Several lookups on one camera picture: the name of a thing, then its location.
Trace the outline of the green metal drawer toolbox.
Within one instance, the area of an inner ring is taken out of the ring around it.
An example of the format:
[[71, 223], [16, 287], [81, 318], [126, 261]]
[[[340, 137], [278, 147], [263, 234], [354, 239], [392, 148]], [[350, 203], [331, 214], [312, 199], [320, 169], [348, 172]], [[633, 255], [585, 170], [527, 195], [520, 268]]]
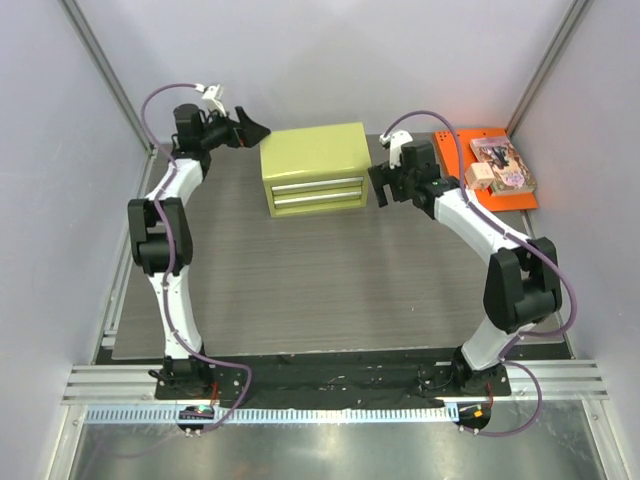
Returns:
[[366, 206], [371, 156], [359, 122], [275, 131], [260, 161], [273, 218]]

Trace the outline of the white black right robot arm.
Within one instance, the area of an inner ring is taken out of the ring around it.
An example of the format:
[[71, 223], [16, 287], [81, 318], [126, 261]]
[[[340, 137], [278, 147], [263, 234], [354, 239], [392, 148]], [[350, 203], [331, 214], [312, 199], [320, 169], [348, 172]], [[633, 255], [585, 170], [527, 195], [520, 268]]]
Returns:
[[368, 173], [379, 206], [409, 201], [458, 235], [487, 266], [484, 317], [458, 347], [451, 362], [457, 391], [472, 395], [483, 388], [516, 339], [559, 310], [561, 286], [552, 268], [554, 244], [511, 229], [486, 210], [453, 176], [444, 176], [433, 144], [400, 132], [381, 141], [388, 161]]

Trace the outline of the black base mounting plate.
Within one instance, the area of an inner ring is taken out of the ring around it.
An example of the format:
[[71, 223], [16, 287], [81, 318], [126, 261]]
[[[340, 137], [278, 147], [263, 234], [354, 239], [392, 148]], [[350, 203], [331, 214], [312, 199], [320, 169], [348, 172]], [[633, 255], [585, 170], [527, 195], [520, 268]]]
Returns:
[[225, 408], [373, 410], [435, 408], [447, 398], [508, 397], [504, 366], [459, 384], [451, 349], [405, 349], [220, 357], [209, 372], [151, 369], [158, 400]]

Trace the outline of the aluminium corner post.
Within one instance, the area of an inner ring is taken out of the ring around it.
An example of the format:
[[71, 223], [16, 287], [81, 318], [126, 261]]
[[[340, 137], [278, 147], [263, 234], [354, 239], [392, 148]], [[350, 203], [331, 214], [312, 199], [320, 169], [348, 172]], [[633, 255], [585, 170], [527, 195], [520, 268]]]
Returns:
[[513, 136], [521, 127], [534, 100], [551, 76], [561, 56], [571, 42], [572, 37], [592, 6], [592, 0], [573, 0], [562, 21], [556, 29], [548, 47], [546, 48], [534, 74], [529, 80], [516, 108], [506, 126], [506, 133]]
[[89, 24], [81, 6], [76, 0], [58, 0], [57, 3], [66, 15], [67, 20], [74, 29], [91, 62], [103, 80], [107, 90], [111, 94], [112, 99], [115, 101], [115, 104], [124, 116], [129, 128], [134, 133], [136, 139], [147, 153], [152, 152], [153, 147], [144, 132], [142, 122], [128, 95], [125, 93], [115, 70], [107, 58], [106, 53]]

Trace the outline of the small beige cube box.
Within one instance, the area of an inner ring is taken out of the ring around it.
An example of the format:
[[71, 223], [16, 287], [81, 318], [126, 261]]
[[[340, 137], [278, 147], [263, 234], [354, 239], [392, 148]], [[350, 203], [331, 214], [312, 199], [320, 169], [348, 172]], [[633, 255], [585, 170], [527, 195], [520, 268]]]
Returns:
[[466, 186], [472, 190], [486, 190], [495, 180], [494, 171], [488, 162], [473, 162], [466, 170]]

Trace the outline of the orange flat tray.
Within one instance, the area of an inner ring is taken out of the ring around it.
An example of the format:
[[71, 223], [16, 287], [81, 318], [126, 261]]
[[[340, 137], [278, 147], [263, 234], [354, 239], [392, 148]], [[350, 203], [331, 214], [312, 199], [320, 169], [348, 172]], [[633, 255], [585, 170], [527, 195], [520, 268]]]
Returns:
[[538, 207], [537, 181], [504, 130], [441, 130], [433, 139], [445, 175], [460, 177], [488, 210]]

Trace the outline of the left aluminium corner post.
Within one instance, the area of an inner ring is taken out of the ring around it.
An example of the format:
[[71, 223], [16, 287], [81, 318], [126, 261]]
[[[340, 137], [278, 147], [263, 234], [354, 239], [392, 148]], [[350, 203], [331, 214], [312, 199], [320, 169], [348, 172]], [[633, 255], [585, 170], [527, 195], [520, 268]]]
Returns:
[[74, 29], [91, 62], [103, 80], [107, 90], [111, 94], [112, 99], [115, 101], [115, 104], [124, 116], [129, 128], [134, 133], [136, 139], [147, 153], [152, 152], [153, 147], [144, 132], [142, 122], [128, 95], [125, 93], [115, 70], [107, 58], [106, 53], [89, 24], [81, 6], [76, 0], [58, 0], [57, 3], [66, 15], [67, 20]]

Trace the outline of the right aluminium corner post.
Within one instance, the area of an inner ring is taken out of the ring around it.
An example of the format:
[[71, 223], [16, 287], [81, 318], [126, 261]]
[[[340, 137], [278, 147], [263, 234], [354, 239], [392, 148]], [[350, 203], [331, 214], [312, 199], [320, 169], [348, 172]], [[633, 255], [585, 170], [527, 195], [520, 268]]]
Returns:
[[506, 133], [513, 136], [521, 127], [534, 100], [551, 76], [561, 56], [571, 42], [572, 37], [592, 6], [592, 0], [573, 0], [562, 21], [556, 29], [548, 47], [546, 48], [534, 74], [529, 80], [516, 108], [506, 126]]

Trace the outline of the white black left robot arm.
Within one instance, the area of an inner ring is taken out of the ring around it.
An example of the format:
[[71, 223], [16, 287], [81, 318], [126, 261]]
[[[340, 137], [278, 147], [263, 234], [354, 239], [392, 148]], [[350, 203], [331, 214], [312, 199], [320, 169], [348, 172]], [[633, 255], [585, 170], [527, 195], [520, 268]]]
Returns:
[[206, 113], [194, 104], [173, 110], [176, 132], [167, 155], [167, 169], [158, 184], [127, 205], [133, 262], [141, 268], [156, 295], [164, 332], [162, 367], [153, 371], [163, 398], [170, 390], [190, 398], [205, 397], [213, 387], [213, 369], [206, 359], [189, 292], [194, 244], [186, 205], [206, 179], [211, 151], [221, 147], [252, 148], [271, 130], [255, 122], [241, 106], [235, 118]]

